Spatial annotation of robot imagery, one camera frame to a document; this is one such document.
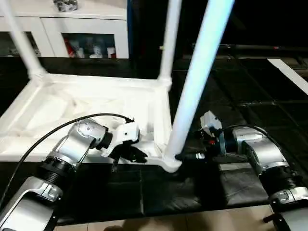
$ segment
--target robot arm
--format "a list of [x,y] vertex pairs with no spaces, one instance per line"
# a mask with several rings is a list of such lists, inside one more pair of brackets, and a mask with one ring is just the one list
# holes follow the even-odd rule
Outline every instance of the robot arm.
[[308,227],[308,189],[294,171],[280,148],[262,129],[234,127],[222,132],[222,125],[210,111],[201,117],[202,132],[207,137],[209,153],[237,152],[247,156],[269,196],[274,214],[264,218],[273,220],[276,230],[301,231]]
[[76,122],[38,168],[19,188],[0,214],[0,231],[53,230],[55,206],[87,155],[89,149],[103,149],[103,156],[124,142],[135,143],[139,129],[135,122],[108,131],[92,119]]

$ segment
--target glass cabinet door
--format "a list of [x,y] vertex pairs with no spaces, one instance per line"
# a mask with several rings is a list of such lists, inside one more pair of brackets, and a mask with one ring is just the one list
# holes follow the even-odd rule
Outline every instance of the glass cabinet door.
[[61,33],[69,57],[116,58],[111,34]]
[[[38,57],[41,57],[41,53],[38,49],[38,46],[36,45],[35,41],[34,41],[34,38],[32,36],[32,33],[31,32],[26,32],[26,35],[32,45],[32,48],[35,52],[35,54],[38,56]],[[10,36],[10,33],[9,32],[4,32],[4,31],[1,31],[0,32],[0,56],[7,56],[7,57],[10,57],[10,56],[19,56],[19,52],[15,46],[15,44],[13,43],[13,40]]]
[[42,18],[56,57],[127,59],[126,20]]

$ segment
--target black tile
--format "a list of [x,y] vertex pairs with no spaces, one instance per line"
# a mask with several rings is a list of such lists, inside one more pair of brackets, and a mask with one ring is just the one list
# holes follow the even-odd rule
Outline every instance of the black tile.
[[275,100],[308,100],[308,95],[277,68],[272,70],[248,70],[248,72]]
[[250,206],[266,203],[268,195],[252,168],[224,171],[221,176],[228,206],[240,206],[241,200]]
[[240,106],[244,119],[249,124],[261,127],[294,126],[288,115],[276,105]]
[[140,173],[111,173],[111,165],[82,164],[63,200],[61,225],[141,217]]
[[308,122],[308,102],[281,103],[281,106],[297,123]]
[[221,209],[227,204],[216,163],[184,163],[174,174],[142,172],[142,195],[147,216]]
[[244,71],[215,71],[215,80],[235,103],[268,101],[262,89]]
[[278,144],[293,156],[308,156],[308,141],[295,128],[267,128],[266,131]]
[[267,59],[239,59],[238,60],[246,69],[263,69],[271,70],[276,67]]

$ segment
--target black tabletop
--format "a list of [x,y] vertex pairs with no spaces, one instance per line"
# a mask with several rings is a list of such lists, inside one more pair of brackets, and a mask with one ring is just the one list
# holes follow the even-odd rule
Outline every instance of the black tabletop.
[[[108,77],[151,78],[158,65],[129,60],[43,58],[51,73]],[[178,61],[169,93],[174,118],[189,61]],[[28,82],[18,58],[0,58],[0,113]],[[283,148],[288,161],[308,182],[308,96],[267,60],[216,60],[202,95],[191,131],[208,110],[224,126],[252,123],[264,127]],[[202,150],[189,138],[184,150]],[[58,224],[74,224],[144,216],[267,204],[267,195],[243,156],[184,163],[176,173],[157,166],[121,165],[111,173],[108,164],[82,164],[73,187],[65,195]],[[24,163],[9,197],[39,163]],[[0,192],[16,163],[0,163]]]

